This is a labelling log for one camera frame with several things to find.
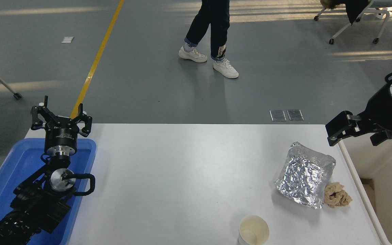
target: person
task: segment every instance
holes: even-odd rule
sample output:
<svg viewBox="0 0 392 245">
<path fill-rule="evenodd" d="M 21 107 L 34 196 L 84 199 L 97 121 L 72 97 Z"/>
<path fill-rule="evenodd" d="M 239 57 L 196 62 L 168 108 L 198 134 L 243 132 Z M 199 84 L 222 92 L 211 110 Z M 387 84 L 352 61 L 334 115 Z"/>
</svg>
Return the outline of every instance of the person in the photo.
<svg viewBox="0 0 392 245">
<path fill-rule="evenodd" d="M 202 0 L 202 6 L 193 19 L 179 50 L 179 57 L 194 62 L 206 62 L 207 56 L 196 50 L 198 43 L 211 25 L 211 58 L 213 68 L 230 79 L 238 78 L 238 72 L 225 58 L 229 23 L 229 0 Z"/>
</svg>

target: gray floor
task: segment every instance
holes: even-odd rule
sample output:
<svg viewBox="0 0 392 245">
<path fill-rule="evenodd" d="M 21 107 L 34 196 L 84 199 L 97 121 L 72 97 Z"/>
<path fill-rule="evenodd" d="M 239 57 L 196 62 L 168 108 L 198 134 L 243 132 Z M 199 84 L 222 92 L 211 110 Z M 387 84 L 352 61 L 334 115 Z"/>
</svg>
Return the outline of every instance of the gray floor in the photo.
<svg viewBox="0 0 392 245">
<path fill-rule="evenodd" d="M 0 165 L 31 126 L 31 106 L 69 116 L 118 0 L 0 2 Z M 177 54 L 199 0 L 126 0 L 84 99 L 94 123 L 273 124 L 269 110 L 300 109 L 326 124 L 342 110 L 360 113 L 392 72 L 392 17 L 364 16 L 335 45 L 347 22 L 323 15 L 318 0 L 231 1 L 227 58 L 240 73 L 226 79 L 212 62 Z M 65 36 L 73 43 L 61 44 Z M 210 33 L 198 50 L 209 53 Z"/>
</svg>

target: rolled-up jeans cuff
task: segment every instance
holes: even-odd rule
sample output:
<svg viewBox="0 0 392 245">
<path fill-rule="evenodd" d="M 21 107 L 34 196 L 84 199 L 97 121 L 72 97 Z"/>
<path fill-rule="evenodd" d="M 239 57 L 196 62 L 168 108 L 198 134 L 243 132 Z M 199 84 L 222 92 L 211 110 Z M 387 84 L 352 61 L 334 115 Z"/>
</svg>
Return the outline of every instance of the rolled-up jeans cuff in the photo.
<svg viewBox="0 0 392 245">
<path fill-rule="evenodd" d="M 215 61 L 222 61 L 222 60 L 224 60 L 225 57 L 216 58 L 216 57 L 214 57 L 214 56 L 211 56 L 211 58 L 212 58 L 213 60 L 215 60 Z"/>
<path fill-rule="evenodd" d="M 184 42 L 187 43 L 191 47 L 197 47 L 197 44 L 190 42 L 190 40 L 187 37 L 184 38 Z"/>
</svg>

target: white table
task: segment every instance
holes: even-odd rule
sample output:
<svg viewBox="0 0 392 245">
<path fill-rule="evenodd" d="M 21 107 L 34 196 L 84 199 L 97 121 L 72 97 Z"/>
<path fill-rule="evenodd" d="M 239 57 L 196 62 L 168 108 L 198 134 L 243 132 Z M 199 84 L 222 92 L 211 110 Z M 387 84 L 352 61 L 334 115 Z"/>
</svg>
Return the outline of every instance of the white table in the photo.
<svg viewBox="0 0 392 245">
<path fill-rule="evenodd" d="M 269 225 L 270 245 L 378 245 L 340 148 L 326 137 L 324 125 L 94 124 L 96 189 L 83 197 L 69 244 L 236 245 L 240 220 L 255 214 Z M 314 210 L 278 193 L 295 141 L 336 159 L 331 181 L 345 186 L 349 206 Z"/>
</svg>

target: sock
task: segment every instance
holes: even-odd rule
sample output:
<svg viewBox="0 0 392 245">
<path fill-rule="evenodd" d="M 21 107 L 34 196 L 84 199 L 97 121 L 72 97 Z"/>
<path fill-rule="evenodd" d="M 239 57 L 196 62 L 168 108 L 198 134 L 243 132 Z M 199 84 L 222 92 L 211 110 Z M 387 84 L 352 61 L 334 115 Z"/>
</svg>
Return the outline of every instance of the sock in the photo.
<svg viewBox="0 0 392 245">
<path fill-rule="evenodd" d="M 184 43 L 184 51 L 185 52 L 191 52 L 192 50 L 193 50 L 193 48 L 195 48 L 195 47 L 192 47 L 192 46 L 190 46 L 188 43 Z"/>
</svg>

